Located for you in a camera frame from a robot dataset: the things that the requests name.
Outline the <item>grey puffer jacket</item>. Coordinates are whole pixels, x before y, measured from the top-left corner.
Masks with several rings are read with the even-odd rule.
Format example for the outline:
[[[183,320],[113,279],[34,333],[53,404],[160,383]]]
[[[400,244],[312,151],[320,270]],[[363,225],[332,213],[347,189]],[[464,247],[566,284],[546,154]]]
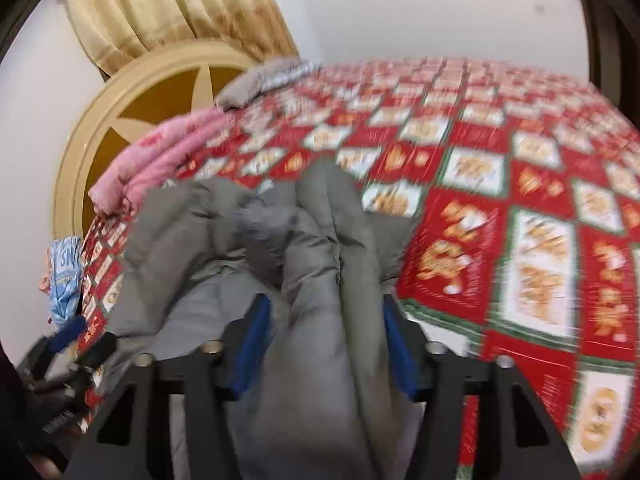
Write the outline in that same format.
[[[225,178],[156,188],[129,232],[101,391],[135,354],[184,356],[264,294],[266,355],[229,410],[243,476],[401,478],[419,409],[390,376],[383,297],[418,222],[364,210],[327,158],[262,193]]]

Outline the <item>blue printed cloth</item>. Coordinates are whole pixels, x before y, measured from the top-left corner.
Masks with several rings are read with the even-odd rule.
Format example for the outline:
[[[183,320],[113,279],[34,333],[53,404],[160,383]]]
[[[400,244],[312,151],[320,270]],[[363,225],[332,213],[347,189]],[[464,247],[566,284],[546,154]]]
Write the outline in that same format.
[[[76,315],[80,303],[82,264],[79,236],[57,238],[44,253],[46,273],[39,290],[48,297],[50,318],[61,327]]]

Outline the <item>pink folded blanket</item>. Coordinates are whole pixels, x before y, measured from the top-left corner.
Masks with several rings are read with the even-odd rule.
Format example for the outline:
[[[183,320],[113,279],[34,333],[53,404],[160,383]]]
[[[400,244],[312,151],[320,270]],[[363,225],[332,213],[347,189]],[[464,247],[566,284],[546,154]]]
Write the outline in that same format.
[[[138,210],[151,188],[161,185],[205,143],[225,134],[232,113],[203,108],[161,122],[143,138],[127,146],[88,192],[99,216]]]

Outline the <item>red patterned bed quilt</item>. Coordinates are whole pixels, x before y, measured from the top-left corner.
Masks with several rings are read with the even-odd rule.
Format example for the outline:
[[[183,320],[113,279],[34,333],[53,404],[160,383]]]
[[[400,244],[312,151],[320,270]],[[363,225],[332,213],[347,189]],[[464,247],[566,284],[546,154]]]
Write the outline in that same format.
[[[639,432],[639,136],[572,78],[457,58],[331,65],[263,93],[161,185],[265,190],[323,155],[417,214],[397,289],[452,350],[513,356],[582,476]],[[105,330],[133,211],[90,224],[78,346]]]

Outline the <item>grey striped pillow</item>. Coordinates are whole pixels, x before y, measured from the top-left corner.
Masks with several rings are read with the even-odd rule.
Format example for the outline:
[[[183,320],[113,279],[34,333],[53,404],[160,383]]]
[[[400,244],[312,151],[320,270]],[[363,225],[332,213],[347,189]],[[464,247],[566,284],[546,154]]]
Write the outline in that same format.
[[[226,84],[215,98],[215,105],[221,110],[238,110],[263,93],[281,88],[315,73],[321,65],[297,56],[270,58],[253,66]]]

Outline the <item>cream round headboard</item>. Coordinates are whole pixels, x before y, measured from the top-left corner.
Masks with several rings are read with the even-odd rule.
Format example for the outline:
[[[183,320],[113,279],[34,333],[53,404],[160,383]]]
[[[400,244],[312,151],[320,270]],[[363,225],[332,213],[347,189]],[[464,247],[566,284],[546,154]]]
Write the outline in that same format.
[[[53,236],[85,234],[94,217],[88,189],[121,150],[168,118],[210,107],[229,81],[255,64],[220,40],[192,40],[147,53],[119,70],[66,142],[53,191]]]

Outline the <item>beige curtain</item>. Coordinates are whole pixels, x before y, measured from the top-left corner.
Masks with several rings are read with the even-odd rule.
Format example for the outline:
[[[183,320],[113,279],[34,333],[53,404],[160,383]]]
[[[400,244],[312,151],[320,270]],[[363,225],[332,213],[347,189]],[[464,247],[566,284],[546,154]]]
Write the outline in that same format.
[[[256,61],[298,50],[276,0],[65,0],[81,47],[108,76],[168,44],[217,39]]]

